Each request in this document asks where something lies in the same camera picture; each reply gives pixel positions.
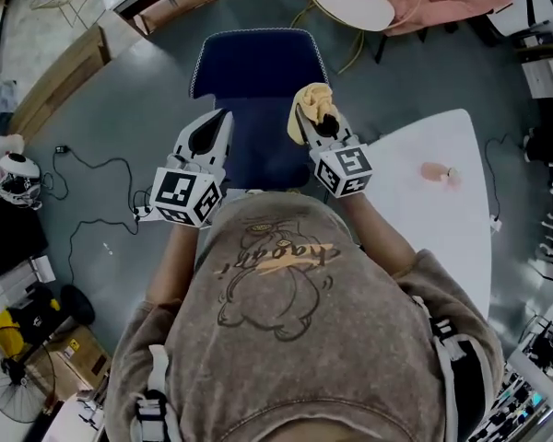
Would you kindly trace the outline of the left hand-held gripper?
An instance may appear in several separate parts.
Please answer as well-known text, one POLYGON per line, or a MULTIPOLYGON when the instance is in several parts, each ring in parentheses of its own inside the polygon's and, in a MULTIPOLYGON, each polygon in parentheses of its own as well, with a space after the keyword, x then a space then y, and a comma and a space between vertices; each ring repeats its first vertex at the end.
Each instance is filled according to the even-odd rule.
POLYGON ((150 205, 167 222, 203 227, 219 206, 224 163, 234 127, 227 109, 212 110, 179 133, 166 166, 158 168, 150 205))

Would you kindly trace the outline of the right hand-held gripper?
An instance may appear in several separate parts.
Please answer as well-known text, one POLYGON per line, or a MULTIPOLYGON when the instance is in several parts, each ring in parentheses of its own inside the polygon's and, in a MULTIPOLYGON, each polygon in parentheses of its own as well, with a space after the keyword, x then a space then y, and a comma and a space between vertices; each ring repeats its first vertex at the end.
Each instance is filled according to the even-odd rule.
POLYGON ((310 148, 314 162, 314 176, 335 198, 362 192, 371 175, 371 163, 366 156, 366 145, 359 141, 347 118, 337 114, 331 121, 332 141, 326 143, 322 130, 324 123, 305 115, 301 105, 296 106, 296 120, 304 143, 310 148))

